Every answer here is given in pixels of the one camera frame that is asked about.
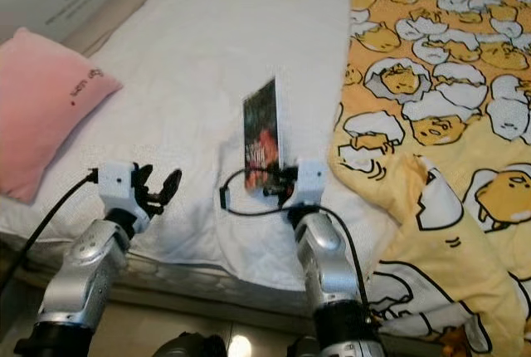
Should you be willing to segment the dark cover book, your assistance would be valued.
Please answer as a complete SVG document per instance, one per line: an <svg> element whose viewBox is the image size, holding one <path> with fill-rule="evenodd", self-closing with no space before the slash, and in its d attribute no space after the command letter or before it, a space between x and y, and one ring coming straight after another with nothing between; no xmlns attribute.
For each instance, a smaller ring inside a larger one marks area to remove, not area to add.
<svg viewBox="0 0 531 357"><path fill-rule="evenodd" d="M270 79L242 104L244 136L244 187L249 193L261 191L265 179L263 169L282 166L280 111L277 105L275 79Z"/></svg>

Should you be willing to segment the yellow egg print duvet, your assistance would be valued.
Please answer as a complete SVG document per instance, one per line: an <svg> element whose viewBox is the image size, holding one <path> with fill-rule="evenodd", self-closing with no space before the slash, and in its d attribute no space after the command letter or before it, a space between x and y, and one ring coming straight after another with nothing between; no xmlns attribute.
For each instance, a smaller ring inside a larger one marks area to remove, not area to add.
<svg viewBox="0 0 531 357"><path fill-rule="evenodd" d="M329 163L394 231L383 333L531 357L531 0L350 0Z"/></svg>

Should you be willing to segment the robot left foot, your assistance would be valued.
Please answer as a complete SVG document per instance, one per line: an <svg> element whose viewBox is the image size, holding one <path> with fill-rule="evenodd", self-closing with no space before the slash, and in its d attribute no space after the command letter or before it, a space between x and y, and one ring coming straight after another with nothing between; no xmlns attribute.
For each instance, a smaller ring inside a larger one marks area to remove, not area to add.
<svg viewBox="0 0 531 357"><path fill-rule="evenodd" d="M152 357L227 357L227 347L220 335L182 333L159 346Z"/></svg>

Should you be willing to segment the pink pillow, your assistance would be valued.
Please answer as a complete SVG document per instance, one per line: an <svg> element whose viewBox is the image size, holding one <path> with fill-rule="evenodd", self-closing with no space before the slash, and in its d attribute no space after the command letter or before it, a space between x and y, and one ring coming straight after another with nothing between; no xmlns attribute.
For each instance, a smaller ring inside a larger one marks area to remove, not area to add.
<svg viewBox="0 0 531 357"><path fill-rule="evenodd" d="M72 130L123 84L29 28L18 28L0 52L0 187L31 203Z"/></svg>

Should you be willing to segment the white quilted bed sheet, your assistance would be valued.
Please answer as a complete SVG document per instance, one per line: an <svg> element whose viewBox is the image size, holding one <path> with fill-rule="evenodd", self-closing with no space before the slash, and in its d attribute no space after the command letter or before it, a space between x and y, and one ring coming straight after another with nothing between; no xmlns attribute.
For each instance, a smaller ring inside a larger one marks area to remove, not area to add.
<svg viewBox="0 0 531 357"><path fill-rule="evenodd" d="M302 291L290 225L273 203L231 184L243 217L223 212L219 189L244 164L243 101L275 81L282 159L331 152L348 64L349 0L148 0L92 61L122 81L73 130L27 205L2 201L5 246L31 235L88 169L152 164L157 189L174 169L178 193L135 237L152 267L215 267L255 285Z"/></svg>

